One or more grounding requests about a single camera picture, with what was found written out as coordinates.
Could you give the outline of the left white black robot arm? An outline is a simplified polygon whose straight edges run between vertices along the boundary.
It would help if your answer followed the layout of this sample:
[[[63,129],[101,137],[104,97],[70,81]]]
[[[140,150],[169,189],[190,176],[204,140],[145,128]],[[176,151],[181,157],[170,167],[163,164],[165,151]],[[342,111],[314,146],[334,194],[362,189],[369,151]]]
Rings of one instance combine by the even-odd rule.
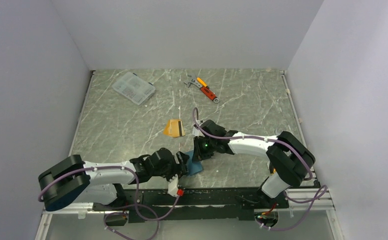
[[[118,163],[83,161],[81,155],[71,155],[38,176],[41,192],[37,200],[48,212],[72,203],[99,203],[119,210],[127,202],[124,185],[137,187],[154,177],[165,179],[168,194],[176,197],[178,181],[188,174],[190,158],[166,148]]]

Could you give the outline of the orange credit cards stack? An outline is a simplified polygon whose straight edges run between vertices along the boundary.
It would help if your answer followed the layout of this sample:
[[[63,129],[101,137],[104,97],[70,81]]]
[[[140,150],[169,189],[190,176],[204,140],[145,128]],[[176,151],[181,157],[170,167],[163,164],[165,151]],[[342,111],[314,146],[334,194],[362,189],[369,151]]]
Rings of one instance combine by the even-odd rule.
[[[170,119],[164,130],[163,133],[166,136],[172,137],[172,138],[178,138],[185,136],[185,130],[183,127],[183,123],[181,119]]]

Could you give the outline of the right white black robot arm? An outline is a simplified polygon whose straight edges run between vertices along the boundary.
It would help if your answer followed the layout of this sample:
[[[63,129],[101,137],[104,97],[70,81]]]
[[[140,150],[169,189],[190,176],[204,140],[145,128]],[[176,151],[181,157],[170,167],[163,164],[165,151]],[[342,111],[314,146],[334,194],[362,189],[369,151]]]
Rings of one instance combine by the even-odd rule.
[[[270,207],[277,197],[290,187],[299,187],[312,179],[311,168],[316,159],[313,154],[290,132],[279,135],[259,136],[236,130],[225,130],[212,120],[194,123],[201,135],[194,137],[193,161],[209,159],[214,153],[266,157],[276,173],[266,178],[257,194],[259,205]]]

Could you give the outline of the blue card holder wallet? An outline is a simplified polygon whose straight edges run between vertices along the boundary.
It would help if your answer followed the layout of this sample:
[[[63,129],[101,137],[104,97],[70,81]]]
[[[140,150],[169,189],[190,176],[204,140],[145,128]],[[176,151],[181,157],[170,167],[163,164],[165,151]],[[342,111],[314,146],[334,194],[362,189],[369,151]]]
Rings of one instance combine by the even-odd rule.
[[[188,170],[187,175],[192,176],[192,175],[195,175],[195,174],[202,172],[203,167],[202,167],[201,163],[199,161],[198,162],[193,161],[193,150],[188,151],[185,154],[189,156],[189,159],[188,159],[187,164],[186,164],[187,170]]]

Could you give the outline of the silver grey card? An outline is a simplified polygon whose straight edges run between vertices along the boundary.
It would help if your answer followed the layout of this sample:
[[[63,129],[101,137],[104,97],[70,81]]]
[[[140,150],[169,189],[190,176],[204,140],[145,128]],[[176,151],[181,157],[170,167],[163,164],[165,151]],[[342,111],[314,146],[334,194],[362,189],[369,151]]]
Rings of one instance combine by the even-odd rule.
[[[200,133],[201,133],[201,132],[200,132],[196,127],[193,128],[192,134],[193,134],[194,136],[199,136]]]

